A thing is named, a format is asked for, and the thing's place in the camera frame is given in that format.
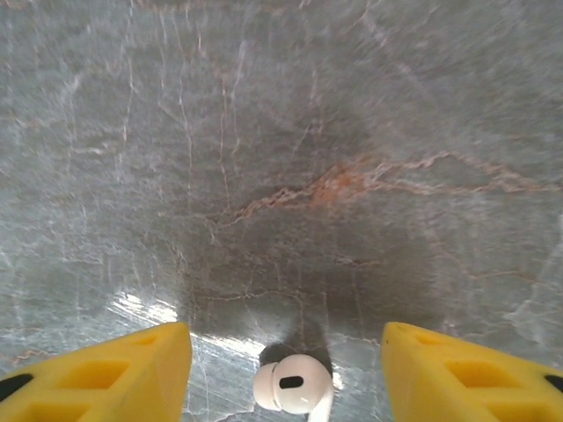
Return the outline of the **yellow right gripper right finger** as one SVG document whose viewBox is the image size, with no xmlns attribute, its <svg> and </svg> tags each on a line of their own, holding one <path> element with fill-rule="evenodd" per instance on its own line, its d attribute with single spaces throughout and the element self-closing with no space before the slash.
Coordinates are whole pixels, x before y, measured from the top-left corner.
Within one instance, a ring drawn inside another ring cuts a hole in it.
<svg viewBox="0 0 563 422">
<path fill-rule="evenodd" d="M 563 369 L 399 322 L 381 365 L 394 422 L 563 422 Z"/>
</svg>

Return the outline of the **white wireless earbud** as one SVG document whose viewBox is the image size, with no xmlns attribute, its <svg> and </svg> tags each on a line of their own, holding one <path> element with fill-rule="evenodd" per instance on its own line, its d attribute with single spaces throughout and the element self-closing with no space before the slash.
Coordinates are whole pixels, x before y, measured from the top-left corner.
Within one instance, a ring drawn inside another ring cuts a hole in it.
<svg viewBox="0 0 563 422">
<path fill-rule="evenodd" d="M 293 354 L 262 366 L 252 382 L 258 406 L 270 411 L 306 415 L 307 422 L 329 422 L 333 406 L 333 378 L 317 359 Z"/>
</svg>

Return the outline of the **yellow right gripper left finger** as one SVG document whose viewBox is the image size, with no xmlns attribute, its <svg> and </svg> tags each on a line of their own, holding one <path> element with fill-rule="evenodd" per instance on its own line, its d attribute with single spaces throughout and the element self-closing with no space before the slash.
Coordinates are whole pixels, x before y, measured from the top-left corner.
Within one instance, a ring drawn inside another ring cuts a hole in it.
<svg viewBox="0 0 563 422">
<path fill-rule="evenodd" d="M 0 378 L 0 422 L 180 422 L 190 331 L 165 323 Z"/>
</svg>

